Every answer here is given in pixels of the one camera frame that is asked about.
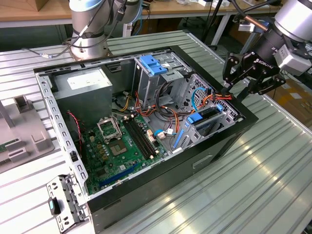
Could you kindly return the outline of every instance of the black ram slot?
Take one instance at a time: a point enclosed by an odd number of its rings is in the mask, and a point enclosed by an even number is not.
[[[149,141],[139,129],[135,121],[130,120],[129,122],[124,122],[124,126],[145,159],[149,159],[150,156],[156,155],[155,150],[151,147]]]
[[[124,122],[124,126],[126,128],[126,130],[128,131],[128,133],[130,134],[130,136],[132,137],[132,140],[135,142],[135,144],[137,145],[138,149],[141,151],[141,153],[143,154],[144,158],[149,157],[148,152],[146,151],[146,149],[144,148],[144,146],[141,144],[140,140],[138,139],[136,133],[134,132],[134,130],[132,129],[132,127],[130,126],[129,123],[125,123]]]
[[[153,147],[151,146],[150,142],[148,141],[148,139],[145,137],[145,135],[142,133],[141,129],[138,127],[137,123],[133,120],[131,121],[130,125],[132,126],[132,128],[134,129],[134,132],[138,134],[138,138],[144,142],[145,147],[147,147],[146,150],[148,150],[149,154],[152,156],[156,155],[155,150],[153,149]]]

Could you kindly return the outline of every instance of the cardboard box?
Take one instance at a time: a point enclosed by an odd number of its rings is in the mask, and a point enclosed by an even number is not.
[[[0,0],[0,5],[14,8],[39,11],[48,0]]]
[[[274,90],[267,94],[273,98]],[[307,127],[312,126],[312,96],[292,79],[276,89],[274,101]]]

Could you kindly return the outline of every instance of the blue cable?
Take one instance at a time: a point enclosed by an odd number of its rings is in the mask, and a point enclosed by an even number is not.
[[[195,89],[194,92],[192,93],[191,101],[192,101],[192,106],[194,107],[195,111],[198,111],[198,109],[196,108],[196,105],[195,105],[195,103],[194,103],[195,93],[196,93],[197,90],[206,91],[206,89],[203,88],[203,87],[199,87],[199,88]]]
[[[156,131],[154,132],[154,136],[157,136],[158,133],[161,133],[161,132],[163,132],[163,131],[164,131],[164,130],[162,130],[162,129],[156,130]]]
[[[138,31],[134,34],[134,36],[136,36],[139,33],[141,27],[142,27],[142,17],[140,18],[140,27],[138,28]]]

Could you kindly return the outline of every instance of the aluminum table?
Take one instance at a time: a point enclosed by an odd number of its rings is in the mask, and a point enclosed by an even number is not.
[[[108,44],[115,55],[179,45],[222,81],[223,60],[183,31],[110,39]],[[62,49],[36,50],[51,54]],[[32,70],[71,61],[68,52],[54,60],[25,51],[0,53],[0,99],[4,105],[22,94],[32,100],[55,145],[50,155],[0,175],[0,233],[58,233],[45,184],[69,168]],[[244,85],[232,91],[237,95]],[[243,103],[259,121],[226,156],[103,233],[300,233],[312,219],[312,132],[267,96],[249,96]],[[69,233],[94,231],[85,222]]]

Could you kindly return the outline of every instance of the red wire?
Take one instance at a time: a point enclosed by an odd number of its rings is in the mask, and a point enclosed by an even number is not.
[[[69,114],[71,117],[73,117],[74,121],[76,122],[76,125],[78,127],[78,133],[79,133],[79,145],[80,145],[80,154],[82,152],[82,141],[81,141],[81,132],[80,132],[80,127],[79,127],[79,123],[78,123],[78,119],[70,112],[67,112],[67,114]]]

